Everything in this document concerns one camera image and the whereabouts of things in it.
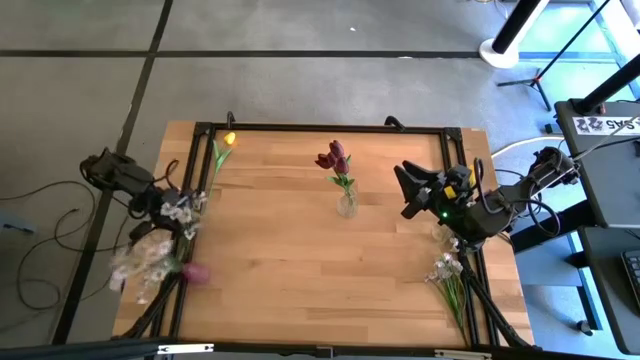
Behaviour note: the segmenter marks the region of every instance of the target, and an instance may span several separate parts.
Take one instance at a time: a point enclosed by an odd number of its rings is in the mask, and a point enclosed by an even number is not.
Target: black metal bracket
[[[454,140],[456,143],[462,142],[462,129],[460,128],[444,128],[444,133]]]
[[[384,125],[385,126],[393,126],[399,132],[404,132],[404,130],[406,129],[405,126],[402,125],[400,120],[398,120],[395,116],[391,116],[391,115],[387,116],[387,118],[384,120]]]
[[[231,130],[233,128],[233,123],[236,122],[236,117],[233,116],[231,111],[227,112],[227,130]]]
[[[193,128],[193,137],[200,138],[207,134],[207,132],[211,129],[211,123],[208,122],[197,122]]]

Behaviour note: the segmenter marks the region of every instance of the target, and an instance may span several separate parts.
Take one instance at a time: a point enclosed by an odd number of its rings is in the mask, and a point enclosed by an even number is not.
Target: wire
[[[144,191],[143,193],[139,193],[139,194],[136,194],[136,195],[134,195],[134,196],[133,196],[133,198],[131,199],[131,201],[129,201],[129,205],[127,205],[127,213],[129,214],[129,216],[130,216],[132,219],[135,219],[135,220],[142,220],[142,219],[144,219],[144,218],[149,214],[149,210],[147,210],[147,209],[148,209],[148,208],[149,208],[149,206],[150,206],[150,204],[149,204],[149,200],[150,200],[150,199],[149,199],[149,197],[148,197],[148,196],[146,196],[146,197],[145,197],[145,200],[146,200],[146,202],[147,202],[147,203],[146,203],[146,205],[145,205],[145,207],[144,207],[144,210],[143,210],[142,212],[140,212],[140,214],[136,214],[136,213],[133,211],[133,209],[131,208],[131,204],[132,204],[132,203],[137,203],[137,202],[138,202],[138,201],[137,201],[137,199],[138,199],[140,196],[145,196],[145,194],[144,194],[144,193],[145,193],[145,192],[146,192],[146,190],[149,188],[149,186],[153,186],[153,184],[155,184],[155,183],[157,183],[157,182],[159,182],[159,181],[166,180],[166,181],[167,181],[167,184],[169,184],[169,186],[170,186],[172,189],[174,189],[174,190],[177,190],[177,189],[178,189],[178,188],[177,188],[177,187],[176,187],[176,186],[171,182],[171,180],[169,179],[169,177],[170,177],[170,176],[171,176],[171,174],[173,174],[173,172],[176,170],[176,168],[178,167],[178,164],[179,164],[179,163],[180,163],[180,161],[179,161],[179,160],[177,160],[177,159],[173,159],[173,160],[171,160],[171,162],[169,162],[169,165],[167,165],[167,167],[165,168],[165,171],[164,171],[164,175],[163,175],[163,176],[161,176],[161,177],[159,177],[159,178],[157,178],[157,179],[154,179],[154,180],[152,180],[151,182],[149,182],[149,184],[147,185],[147,187],[145,188],[145,191]],[[134,179],[136,179],[136,180],[139,180],[139,181],[145,181],[145,180],[142,180],[142,179],[139,179],[139,178],[136,178],[136,177],[133,177],[133,178],[134,178]]]
[[[127,203],[125,203],[124,201],[122,201],[122,200],[118,199],[117,197],[112,196],[111,198],[112,198],[113,200],[115,200],[117,203],[119,203],[120,205],[122,205],[122,206],[126,207],[127,209],[129,208],[129,205],[127,205]]]
[[[517,171],[513,171],[513,170],[506,170],[506,169],[496,169],[496,172],[504,172],[507,174],[513,174],[513,175],[518,175],[520,176],[520,179],[524,179],[524,175],[522,175],[521,173],[517,172]]]
[[[640,240],[640,236],[638,236],[638,234],[634,233],[633,231],[629,230],[629,229],[625,229],[624,232],[626,232],[627,234],[633,236],[634,238]]]
[[[513,245],[513,243],[511,242],[511,238],[508,235],[506,235],[505,233],[503,233],[502,231],[499,232],[497,235],[498,235],[499,238],[501,238],[502,240],[506,241],[507,244]]]
[[[519,172],[517,172],[517,171],[513,171],[513,170],[506,170],[506,169],[495,169],[495,170],[496,170],[496,172],[504,172],[504,173],[508,173],[508,174],[518,175],[518,176],[520,177],[520,179],[524,179],[524,178],[525,178],[525,176],[524,176],[523,174],[521,174],[521,173],[519,173]],[[542,193],[541,193],[541,192],[540,192],[540,193],[538,193],[538,195],[537,195],[537,196],[538,196],[538,201],[542,201]],[[538,205],[538,207],[537,207],[537,208],[535,208],[535,210],[533,210],[533,212],[534,212],[536,215],[540,214],[540,211],[542,211],[542,206],[540,206],[540,205]],[[518,216],[517,216],[517,218],[518,218],[518,219],[523,219],[523,218],[526,218],[526,217],[528,217],[528,216],[532,216],[530,211],[529,211],[527,214],[524,214],[524,215],[518,215]]]
[[[513,149],[514,147],[517,147],[517,146],[520,146],[520,145],[524,145],[524,144],[530,144],[530,143],[537,142],[537,141],[544,141],[544,140],[564,140],[564,137],[562,137],[562,136],[539,136],[539,137],[535,137],[535,138],[531,138],[531,139],[517,141],[517,142],[514,142],[513,144],[509,144],[509,145],[503,147],[502,149],[494,152],[493,154],[491,154],[491,158],[493,159],[494,157],[500,156],[500,155],[504,154],[505,152]]]
[[[529,196],[531,196],[531,194],[533,193],[534,186],[535,186],[535,184],[531,184],[531,187],[529,188]],[[560,234],[560,227],[561,227],[560,218],[558,217],[558,214],[556,214],[556,212],[553,211],[553,209],[549,205],[543,203],[542,201],[538,201],[538,200],[534,200],[534,199],[516,199],[513,202],[515,202],[515,203],[526,203],[527,204],[527,208],[529,209],[529,214],[531,214],[531,219],[533,220],[535,225],[538,227],[538,229],[540,229],[540,231],[543,234],[547,235],[548,237],[556,237],[556,236],[558,236],[558,234]],[[545,210],[547,210],[547,212],[549,212],[551,217],[556,222],[556,230],[555,231],[549,231],[549,230],[545,229],[544,226],[542,226],[542,224],[540,223],[540,221],[538,220],[536,215],[531,210],[531,204],[539,205],[542,208],[544,208]]]
[[[484,191],[482,190],[482,178],[484,175],[484,167],[482,165],[482,160],[475,158],[475,160],[473,160],[473,169],[476,175],[476,185],[478,186],[478,192],[480,193],[480,201],[482,202],[482,206],[484,207],[485,211],[488,212],[489,214],[492,214],[492,215],[499,214],[502,210],[504,210],[504,207],[491,209],[489,207],[489,204],[487,204],[487,199],[484,197]]]
[[[171,176],[171,174],[173,174],[174,171],[176,171],[176,169],[178,168],[178,164],[180,164],[180,161],[178,159],[173,159],[171,160],[171,162],[169,162],[169,165],[167,165],[167,168],[164,170],[164,175],[153,180],[153,184],[160,182],[162,180],[166,180],[167,184],[169,184],[169,186],[172,189],[177,189],[177,187],[175,185],[173,185],[173,183],[171,182],[171,180],[169,180],[169,176]]]
[[[15,286],[16,286],[16,290],[18,293],[18,298],[20,300],[20,302],[27,307],[28,309],[37,311],[35,314],[29,315],[26,318],[20,319],[19,321],[15,321],[11,324],[7,324],[4,325],[2,327],[0,327],[0,333],[11,330],[17,326],[21,326],[31,320],[36,319],[37,317],[41,316],[42,314],[44,314],[45,312],[47,312],[48,310],[54,309],[58,306],[61,305],[61,301],[62,301],[62,294],[60,291],[60,288],[55,285],[54,283],[52,283],[51,281],[45,280],[45,279],[36,279],[36,278],[23,278],[22,277],[22,272],[23,272],[23,268],[24,268],[24,264],[26,263],[28,257],[34,253],[34,251],[36,249],[38,249],[39,247],[51,242],[51,241],[55,241],[59,246],[61,246],[62,248],[66,249],[66,250],[73,250],[73,251],[83,251],[80,249],[73,249],[69,246],[64,245],[63,243],[60,242],[60,238],[63,238],[65,236],[69,236],[72,234],[77,233],[78,231],[82,230],[83,227],[85,227],[89,221],[91,221],[91,219],[93,218],[93,214],[95,212],[96,209],[96,200],[95,200],[95,196],[93,194],[93,192],[91,191],[91,189],[89,189],[88,186],[86,186],[83,183],[80,183],[78,181],[73,181],[73,180],[64,180],[64,181],[56,181],[56,182],[52,182],[50,184],[44,185],[42,187],[39,187],[35,190],[29,191],[27,193],[21,194],[21,195],[16,195],[16,196],[9,196],[9,197],[2,197],[0,198],[0,201],[9,201],[9,200],[17,200],[17,199],[22,199],[25,198],[27,196],[30,195],[34,195],[36,193],[39,193],[45,189],[49,189],[51,187],[54,186],[58,186],[58,185],[63,185],[63,184],[72,184],[72,185],[77,185],[82,187],[83,189],[87,190],[87,192],[89,193],[89,196],[91,198],[91,211],[89,213],[89,216],[87,217],[87,219],[80,224],[78,227],[76,227],[75,229],[68,231],[66,233],[63,234],[58,234],[58,230],[60,227],[60,224],[62,223],[62,221],[64,221],[64,219],[69,216],[72,213],[77,212],[79,209],[77,208],[73,208],[69,211],[67,211],[66,213],[64,213],[56,222],[56,226],[55,226],[55,230],[54,230],[54,235],[50,238],[44,239],[39,241],[38,243],[36,243],[35,245],[31,246],[31,248],[29,248],[29,250],[26,252],[26,254],[22,257],[22,259],[20,260],[20,263],[18,265],[18,270],[17,270],[17,274],[16,274],[16,280],[15,280]],[[122,234],[122,230],[124,228],[124,225],[126,224],[126,221],[128,220],[128,217],[125,217],[125,219],[123,220],[122,224],[120,225],[120,228],[118,230],[118,235],[116,236],[116,240],[115,243],[113,245],[113,247],[110,247],[108,249],[97,249],[97,251],[106,251],[106,250],[112,250],[112,252],[115,253],[115,250],[123,245],[118,245],[118,239],[120,238],[120,235]],[[84,301],[89,299],[90,297],[98,294],[102,289],[104,289],[106,287],[106,285],[109,283],[109,279],[110,277],[107,279],[107,281],[97,290],[93,291],[91,294],[83,297],[80,299],[80,301]],[[23,289],[23,285],[28,284],[28,283],[39,283],[39,284],[44,284],[49,286],[51,289],[53,289],[54,293],[55,293],[55,301],[53,301],[52,303],[48,304],[48,305],[37,305],[37,304],[33,304],[30,303],[25,294],[24,294],[24,289]]]
[[[624,143],[628,143],[628,142],[636,141],[636,140],[640,140],[640,136],[633,137],[633,138],[628,138],[628,139],[624,139],[624,140],[613,141],[613,142],[610,142],[610,143],[606,143],[604,145],[600,145],[598,147],[595,147],[592,150],[585,150],[583,152],[577,153],[576,155],[574,155],[575,157],[573,158],[573,160],[579,160],[580,158],[583,158],[585,155],[587,155],[587,154],[585,154],[585,152],[587,152],[587,151],[591,152],[591,151],[595,151],[595,150],[598,150],[598,149],[603,149],[603,148],[606,148],[606,147],[609,147],[609,146],[624,144]]]
[[[66,217],[71,211],[65,213],[60,219],[64,219],[64,217]],[[115,253],[115,250],[120,247],[121,245],[118,245],[118,240],[120,239],[120,236],[122,235],[122,230],[124,229],[125,224],[127,223],[127,220],[129,219],[129,217],[125,217],[124,220],[122,221],[122,223],[120,224],[120,228],[118,229],[118,234],[116,235],[116,239],[114,241],[114,245],[109,248],[109,250],[112,250],[112,254]],[[54,240],[54,238],[49,238],[49,239],[45,239],[42,240],[40,242],[38,242],[37,244],[33,245],[29,251],[27,251],[27,253],[22,257],[21,261],[20,261],[20,265],[18,266],[18,275],[16,276],[16,281],[15,281],[15,285],[16,285],[16,289],[18,292],[18,298],[20,299],[20,302],[27,308],[31,309],[31,310],[35,310],[37,311],[35,314],[29,315],[23,319],[20,319],[18,321],[15,321],[11,324],[7,324],[4,325],[2,327],[0,327],[0,333],[3,333],[5,331],[8,330],[12,330],[18,326],[21,326],[23,324],[26,324],[29,321],[32,321],[36,318],[38,318],[39,316],[41,316],[42,314],[46,313],[49,310],[55,309],[61,305],[63,305],[62,302],[62,295],[61,295],[61,291],[60,288],[55,285],[54,283],[52,283],[51,281],[48,280],[44,280],[44,279],[33,279],[33,278],[22,278],[22,270],[23,270],[23,266],[27,260],[27,258],[29,257],[30,254],[33,253],[33,251],[35,251],[35,249],[37,249],[38,247],[40,247],[41,245],[44,245],[47,242],[50,242]],[[102,284],[102,286],[100,286],[99,288],[97,288],[96,290],[94,290],[93,292],[91,292],[89,295],[82,297],[79,301],[85,301],[95,295],[97,295],[98,293],[100,293],[102,290],[104,290],[104,288],[107,287],[107,285],[109,284],[109,280],[111,280],[111,275],[109,275],[107,277],[107,279],[105,280],[105,282]],[[22,286],[26,283],[41,283],[41,284],[45,284],[47,286],[49,286],[51,289],[53,289],[53,291],[55,292],[55,296],[56,299],[55,301],[53,301],[52,303],[50,303],[49,305],[33,305],[31,303],[29,303],[24,295],[23,292],[23,288]]]
[[[63,249],[70,250],[70,251],[75,251],[75,252],[86,252],[86,250],[84,250],[84,249],[77,249],[77,248],[73,248],[73,247],[71,247],[69,245],[63,244],[60,241],[60,236],[58,235],[58,229],[60,228],[60,224],[62,223],[62,221],[67,216],[69,216],[69,215],[71,215],[71,214],[73,214],[74,212],[77,212],[77,211],[78,211],[78,209],[71,209],[71,210],[67,211],[64,215],[62,215],[60,217],[60,219],[58,219],[58,221],[56,222],[56,226],[55,226],[55,228],[53,230],[53,240],[55,240],[55,242]],[[128,219],[129,219],[128,216],[124,218],[124,221],[122,222],[122,225],[120,226],[120,230],[122,230],[124,225],[127,223]],[[129,246],[129,243],[122,244],[122,245],[115,244],[112,247],[102,248],[102,249],[95,249],[92,252],[96,252],[97,253],[97,252],[103,252],[103,251],[110,251],[110,250],[115,250],[117,248],[121,248],[121,247],[125,247],[125,246]]]
[[[609,144],[605,144],[605,142],[612,136],[614,136],[615,134],[617,134],[618,132],[620,132],[622,129],[624,129],[629,123],[631,123],[633,120],[637,119],[640,117],[640,114],[630,118],[629,120],[626,120],[625,122],[622,123],[622,125],[620,125],[614,132],[612,132],[611,134],[603,137],[602,139],[600,139],[600,141],[598,141],[595,145],[593,145],[592,147],[590,147],[589,149],[581,152],[580,154],[576,155],[573,157],[574,161],[580,160],[583,157],[589,155],[589,153],[591,153],[592,151],[596,150],[596,149],[602,149],[603,147],[606,146],[611,146],[611,145],[615,145],[615,144],[622,144],[624,142],[629,142],[629,141],[633,141],[634,139],[625,139],[625,140],[620,140],[618,142],[613,142],[613,143],[609,143]]]

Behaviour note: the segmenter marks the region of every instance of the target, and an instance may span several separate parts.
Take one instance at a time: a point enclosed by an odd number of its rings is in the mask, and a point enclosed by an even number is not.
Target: yellow flower
[[[224,136],[224,142],[226,142],[227,145],[233,144],[235,140],[236,140],[236,133],[228,133],[227,135]]]

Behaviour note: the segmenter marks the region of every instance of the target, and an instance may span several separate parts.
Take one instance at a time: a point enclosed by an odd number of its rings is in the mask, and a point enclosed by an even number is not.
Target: white stand
[[[518,53],[518,45],[527,34],[527,31],[531,28],[531,25],[536,21],[542,10],[547,6],[549,0],[542,0],[538,3],[536,8],[533,10],[531,15],[527,18],[527,20],[522,24],[520,30],[513,38],[513,41],[509,45],[507,51],[504,54],[497,53],[493,50],[491,45],[493,45],[494,39],[488,39],[480,44],[480,57],[486,61],[489,65],[500,68],[500,69],[508,69],[516,66],[518,61],[520,60],[520,55]]]
[[[520,54],[518,53],[517,46],[509,46],[509,49],[504,54],[499,54],[493,51],[491,45],[493,45],[494,39],[488,39],[480,44],[480,57],[482,60],[489,63],[489,65],[500,68],[509,69],[518,64],[520,60]]]

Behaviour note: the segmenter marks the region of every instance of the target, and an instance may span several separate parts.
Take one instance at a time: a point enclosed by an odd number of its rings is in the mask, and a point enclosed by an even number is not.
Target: floor
[[[493,69],[474,57],[158,58],[145,67],[141,57],[77,57],[77,53],[74,57],[56,52],[15,57],[1,51],[146,51],[163,3],[6,0],[0,4],[1,197],[52,181],[82,182],[79,162],[118,143],[128,146],[127,154],[142,166],[151,168],[167,121],[223,121],[229,110],[240,122],[321,124],[381,124],[393,114],[406,125],[486,129],[491,148],[498,150],[539,136],[544,124],[553,121],[553,114],[531,88],[497,88],[495,84],[532,77],[591,14],[587,5],[549,5],[521,44],[525,60],[510,70]],[[505,4],[506,11],[512,7]],[[483,40],[499,31],[503,15],[503,9],[493,3],[467,0],[393,4],[384,0],[182,0],[173,4],[159,48],[421,50],[473,55]],[[590,25],[569,51],[569,59],[556,64],[543,80],[552,103],[586,95],[618,69],[597,24]],[[580,54],[591,56],[584,59]],[[146,77],[140,74],[151,65],[145,88]],[[145,91],[136,93],[136,88]],[[629,88],[614,97],[635,98]],[[126,141],[122,129],[131,124],[133,133]],[[545,141],[522,146],[495,163],[498,168],[524,172],[534,151],[557,145],[557,141]],[[508,175],[499,179],[505,184],[515,180]],[[582,197],[579,186],[545,193],[545,201],[556,210]],[[28,219],[38,231],[32,236],[12,230],[0,234],[0,347],[50,341],[60,307],[34,312],[22,306],[15,291],[16,269],[28,249],[49,237],[57,219],[74,207],[80,211],[65,218],[61,232],[80,225],[91,210],[90,199],[80,187],[61,185],[2,203],[3,211]],[[115,202],[109,207],[99,247],[113,244],[125,216]],[[79,247],[84,236],[80,231],[63,241]],[[45,278],[65,294],[78,258],[77,253],[49,243],[29,258],[23,276]],[[108,261],[107,253],[96,255],[85,295],[102,286]],[[595,338],[567,330],[563,321],[580,320],[583,314],[577,293],[565,290],[524,289],[538,345],[622,357],[610,332],[598,334],[594,342]],[[55,292],[42,283],[26,283],[24,293],[34,305],[56,300]],[[69,341],[107,339],[117,302],[118,294],[109,290],[82,301]]]

